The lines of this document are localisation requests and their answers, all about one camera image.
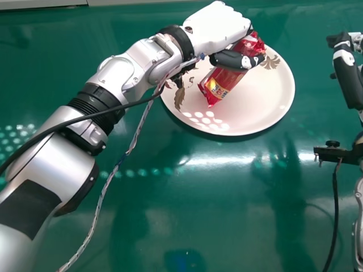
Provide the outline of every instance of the black cable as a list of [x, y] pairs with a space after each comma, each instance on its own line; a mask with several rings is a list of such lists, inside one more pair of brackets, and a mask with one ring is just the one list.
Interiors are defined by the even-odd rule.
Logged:
[[26, 142], [25, 144], [23, 144], [18, 150], [16, 150], [1, 166], [0, 166], [0, 176], [3, 174], [3, 172], [6, 170], [6, 168], [9, 167], [9, 165], [16, 160], [18, 157], [20, 157], [24, 152], [26, 152], [29, 148], [31, 148], [33, 145], [35, 145], [36, 143], [39, 143], [40, 141], [42, 141], [46, 136], [48, 136], [51, 133], [54, 133], [62, 128], [65, 128], [69, 125], [72, 125], [74, 123], [78, 123], [84, 120], [88, 120], [88, 119], [92, 119], [94, 117], [97, 116], [101, 116], [101, 115], [105, 115], [105, 114], [109, 114], [111, 112], [115, 112], [115, 111], [120, 111], [123, 109], [127, 109], [130, 107], [134, 107], [137, 105], [141, 105], [143, 103], [147, 103], [150, 100], [154, 100], [155, 98], [158, 98], [162, 92], [164, 90], [164, 85], [160, 88], [160, 91], [158, 91], [157, 93], [153, 94], [152, 96], [150, 96], [149, 98], [145, 98], [145, 99], [141, 99], [139, 101], [136, 102], [131, 102], [128, 103], [126, 105], [121, 105], [121, 106], [117, 106], [117, 107], [113, 107], [111, 109], [107, 109], [104, 110], [102, 112], [98, 112], [98, 113], [93, 113], [93, 114], [88, 114], [82, 117], [78, 117], [72, 120], [68, 120], [65, 121], [63, 123], [60, 123], [56, 126], [53, 126], [47, 130], [44, 130], [42, 133], [39, 133], [38, 135], [34, 136], [33, 138], [31, 138], [28, 142]]
[[337, 180], [336, 180], [336, 172], [339, 169], [339, 165], [340, 165], [340, 163], [338, 163], [336, 165], [336, 167], [334, 169], [334, 173], [333, 173], [332, 184], [333, 184], [333, 194], [334, 194], [334, 227], [333, 227], [333, 236], [332, 236], [331, 244], [330, 244], [330, 250], [329, 250], [328, 258], [327, 258], [327, 260], [325, 262], [325, 265], [324, 265], [323, 272], [327, 272], [328, 269], [329, 269], [331, 260], [332, 260], [333, 255], [334, 255], [336, 237], [337, 237], [337, 233], [338, 233], [339, 202], [338, 202], [338, 185], [337, 185]]

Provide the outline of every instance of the wire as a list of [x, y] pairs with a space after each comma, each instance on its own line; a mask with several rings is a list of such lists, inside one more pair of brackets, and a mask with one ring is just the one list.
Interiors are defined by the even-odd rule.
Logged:
[[[161, 92], [163, 91], [164, 89], [164, 83], [166, 81], [166, 79], [168, 78], [168, 76], [176, 69], [180, 68], [181, 66], [184, 67], [184, 66], [188, 66], [190, 64], [193, 64], [193, 63], [196, 63], [198, 62], [199, 60], [201, 59], [201, 57], [197, 57], [197, 58], [194, 58], [190, 61], [187, 61], [187, 62], [184, 62], [183, 64], [177, 66], [176, 68], [172, 69], [169, 73], [167, 73], [163, 79], [161, 80], [161, 82], [158, 84], [158, 86], [156, 87], [152, 97], [156, 94], [161, 94]], [[116, 172], [119, 170], [119, 167], [121, 166], [122, 162], [126, 159], [127, 156], [130, 155], [131, 151], [136, 147], [136, 143], [137, 143], [137, 139], [140, 135], [140, 132], [141, 132], [141, 129], [142, 129], [142, 126], [144, 125], [145, 123], [145, 120], [146, 120], [146, 117], [147, 117], [147, 114], [149, 113], [150, 111], [150, 108], [151, 106], [153, 105], [154, 103], [154, 100], [153, 99], [150, 99], [142, 116], [141, 116], [141, 119], [140, 119], [140, 122], [137, 126], [137, 129], [134, 133], [134, 136], [132, 138], [132, 141], [130, 143], [130, 146], [129, 146], [129, 149], [122, 155], [121, 159], [119, 160], [119, 162], [115, 165], [115, 167], [113, 168], [113, 171], [109, 174], [108, 178], [107, 178], [107, 181], [106, 183], [104, 184], [103, 186], [103, 189], [101, 191], [101, 195], [99, 196], [98, 198], [98, 202], [97, 202], [97, 207], [96, 207], [96, 211], [95, 211], [95, 215], [94, 215], [94, 218], [93, 218], [93, 221], [92, 221], [92, 225], [91, 225], [91, 228], [90, 230], [88, 231], [88, 234], [85, 238], [85, 240], [83, 241], [82, 245], [78, 248], [77, 252], [68, 260], [68, 262], [66, 262], [64, 265], [62, 265], [62, 267], [60, 267], [57, 272], [65, 272], [67, 271], [77, 260], [78, 258], [81, 256], [81, 254], [83, 253], [83, 251], [85, 251], [86, 247], [88, 246], [88, 244], [90, 243], [91, 241], [91, 238], [95, 232], [95, 228], [96, 228], [96, 225], [97, 225], [97, 221], [98, 221], [98, 217], [99, 217], [99, 213], [101, 211], [101, 207], [102, 207], [102, 203], [103, 203], [103, 199], [104, 199], [104, 196], [106, 194], [106, 191], [114, 177], [114, 175], [116, 174]]]
[[177, 67], [173, 68], [172, 70], [169, 71], [169, 73], [167, 73], [160, 81], [160, 83], [157, 85], [157, 87], [155, 88], [155, 91], [153, 93], [153, 95], [151, 97], [148, 97], [148, 98], [145, 98], [145, 99], [141, 99], [139, 101], [136, 101], [136, 102], [131, 102], [131, 103], [128, 103], [126, 105], [121, 105], [121, 106], [117, 106], [117, 107], [113, 107], [111, 109], [107, 109], [107, 110], [104, 110], [102, 112], [98, 112], [98, 113], [93, 113], [93, 114], [88, 114], [88, 115], [85, 115], [85, 116], [82, 116], [82, 117], [78, 117], [78, 118], [75, 118], [75, 119], [71, 119], [71, 120], [68, 120], [68, 121], [65, 121], [63, 123], [60, 123], [56, 126], [53, 126], [47, 130], [44, 130], [43, 132], [39, 133], [38, 135], [34, 136], [33, 138], [31, 138], [28, 142], [26, 142], [24, 145], [22, 145], [18, 150], [16, 150], [1, 166], [0, 166], [0, 176], [5, 172], [5, 170], [9, 167], [9, 165], [14, 161], [16, 160], [18, 157], [20, 157], [24, 152], [26, 152], [29, 148], [31, 148], [33, 145], [35, 145], [36, 143], [39, 143], [40, 141], [42, 141], [46, 136], [48, 136], [49, 134], [51, 133], [54, 133], [60, 129], [63, 129], [69, 125], [72, 125], [74, 123], [78, 123], [78, 122], [81, 122], [81, 121], [84, 121], [84, 120], [88, 120], [88, 119], [92, 119], [94, 117], [97, 117], [97, 116], [101, 116], [101, 115], [105, 115], [105, 114], [109, 114], [111, 112], [115, 112], [115, 111], [120, 111], [120, 110], [123, 110], [123, 109], [127, 109], [127, 108], [131, 108], [131, 107], [134, 107], [134, 106], [138, 106], [138, 105], [141, 105], [143, 103], [146, 103], [146, 102], [150, 102], [152, 100], [154, 100], [155, 98], [158, 98], [163, 90], [164, 90], [164, 84], [168, 78], [168, 76], [174, 72], [175, 70], [179, 69], [179, 68], [183, 68], [183, 67], [186, 67], [190, 64], [193, 64], [193, 63], [196, 63], [198, 62], [199, 60], [201, 60], [202, 57], [196, 57], [196, 58], [193, 58], [191, 59], [190, 61], [186, 61], [186, 62], [183, 62], [181, 63], [180, 65], [178, 65]]
[[92, 119], [94, 117], [97, 116], [101, 116], [101, 115], [105, 115], [111, 112], [115, 112], [115, 111], [120, 111], [123, 109], [127, 109], [127, 108], [131, 108], [134, 106], [138, 106], [141, 105], [143, 103], [149, 102], [150, 100], [154, 100], [155, 98], [159, 97], [162, 92], [163, 92], [164, 88], [162, 87], [160, 89], [160, 91], [158, 91], [157, 93], [153, 94], [151, 97], [148, 97], [146, 99], [141, 99], [139, 101], [136, 102], [131, 102], [128, 103], [126, 105], [121, 105], [121, 106], [117, 106], [117, 107], [113, 107], [111, 109], [107, 109], [104, 110], [102, 112], [98, 112], [98, 113], [93, 113], [93, 114], [88, 114], [82, 117], [78, 117], [75, 119], [71, 119], [65, 122], [62, 122], [56, 126], [53, 126], [49, 129], [44, 130], [43, 132], [39, 133], [38, 135], [34, 136], [33, 138], [31, 138], [28, 142], [26, 142], [24, 145], [21, 146], [21, 148], [19, 148], [18, 150], [16, 150], [1, 166], [0, 166], [0, 176], [3, 174], [3, 172], [6, 170], [6, 168], [9, 167], [9, 165], [16, 160], [18, 157], [20, 157], [24, 152], [26, 152], [29, 148], [31, 148], [33, 145], [35, 145], [36, 143], [42, 141], [46, 136], [48, 136], [51, 133], [54, 133], [62, 128], [65, 128], [69, 125], [72, 125], [74, 123], [78, 123], [84, 120], [88, 120], [88, 119]]
[[331, 260], [333, 259], [334, 255], [334, 249], [336, 244], [336, 237], [338, 233], [338, 222], [339, 222], [339, 201], [338, 201], [338, 185], [337, 185], [337, 179], [336, 179], [336, 172], [339, 170], [340, 162], [337, 163], [334, 173], [333, 173], [333, 179], [332, 179], [332, 185], [333, 185], [333, 194], [334, 194], [334, 227], [333, 227], [333, 236], [331, 239], [330, 244], [330, 250], [327, 257], [327, 260], [324, 265], [323, 272], [327, 272], [331, 263]]

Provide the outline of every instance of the brown leaf pattern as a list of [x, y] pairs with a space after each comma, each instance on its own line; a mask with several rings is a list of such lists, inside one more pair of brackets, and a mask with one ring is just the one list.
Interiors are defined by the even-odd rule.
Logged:
[[267, 70], [276, 69], [277, 65], [280, 63], [280, 59], [277, 55], [274, 55], [273, 58], [270, 58], [269, 56], [266, 56], [266, 59], [261, 62], [261, 66], [264, 67]]
[[180, 106], [183, 105], [184, 96], [185, 96], [185, 88], [184, 87], [178, 89], [175, 92], [174, 106], [178, 111], [180, 111]]
[[166, 88], [168, 88], [168, 89], [171, 89], [171, 87], [170, 87], [170, 85], [169, 85], [168, 81], [165, 81], [165, 87], [166, 87]]

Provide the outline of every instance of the silver robot arm segment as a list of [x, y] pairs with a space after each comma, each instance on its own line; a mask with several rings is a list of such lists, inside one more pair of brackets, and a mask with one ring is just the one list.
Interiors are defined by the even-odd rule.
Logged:
[[[142, 39], [107, 58], [77, 97], [59, 107], [38, 133], [64, 121], [137, 101], [183, 57], [168, 35]], [[94, 156], [124, 111], [85, 120], [34, 145], [8, 168], [0, 192], [0, 270], [31, 271], [54, 216], [74, 211], [98, 177]]]

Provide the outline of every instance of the plate rim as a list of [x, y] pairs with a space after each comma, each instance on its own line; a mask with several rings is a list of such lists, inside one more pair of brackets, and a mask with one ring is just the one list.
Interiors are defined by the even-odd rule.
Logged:
[[294, 102], [294, 98], [295, 98], [295, 94], [296, 94], [296, 85], [295, 85], [295, 79], [294, 79], [293, 72], [291, 71], [291, 68], [288, 65], [288, 63], [284, 60], [284, 58], [278, 52], [276, 52], [276, 50], [274, 50], [273, 48], [271, 48], [267, 44], [265, 44], [265, 46], [269, 50], [271, 50], [272, 53], [275, 53], [276, 55], [278, 55], [281, 58], [282, 63], [288, 68], [287, 69], [287, 72], [288, 72], [287, 76], [289, 77], [290, 81], [292, 82], [292, 92], [291, 92], [292, 95], [291, 95], [291, 97], [290, 97], [290, 99], [288, 101], [288, 104], [285, 105], [285, 108], [280, 111], [282, 113], [281, 117], [279, 117], [277, 119], [274, 119], [273, 121], [267, 123], [267, 125], [262, 126], [259, 129], [244, 131], [242, 133], [241, 132], [238, 132], [238, 133], [226, 133], [224, 131], [215, 131], [215, 130], [207, 131], [207, 130], [203, 130], [202, 128], [196, 127], [196, 126], [191, 126], [190, 124], [188, 124], [188, 123], [184, 122], [183, 120], [181, 120], [180, 118], [178, 118], [178, 116], [176, 114], [174, 114], [174, 112], [168, 107], [167, 103], [164, 101], [163, 97], [165, 97], [165, 96], [163, 96], [163, 94], [161, 94], [161, 100], [163, 101], [163, 103], [166, 106], [166, 108], [168, 109], [168, 111], [170, 111], [170, 113], [172, 115], [174, 115], [174, 117], [177, 118], [180, 122], [186, 124], [187, 126], [193, 128], [193, 129], [196, 129], [198, 131], [201, 131], [201, 132], [204, 132], [204, 133], [207, 133], [207, 134], [220, 135], [220, 136], [232, 136], [232, 137], [245, 136], [245, 135], [251, 135], [251, 134], [254, 134], [254, 133], [258, 133], [258, 132], [264, 131], [264, 130], [272, 127], [273, 125], [277, 124], [282, 118], [284, 118], [285, 115], [287, 114], [287, 112], [290, 110], [290, 108], [291, 108], [291, 106], [292, 106], [292, 104]]

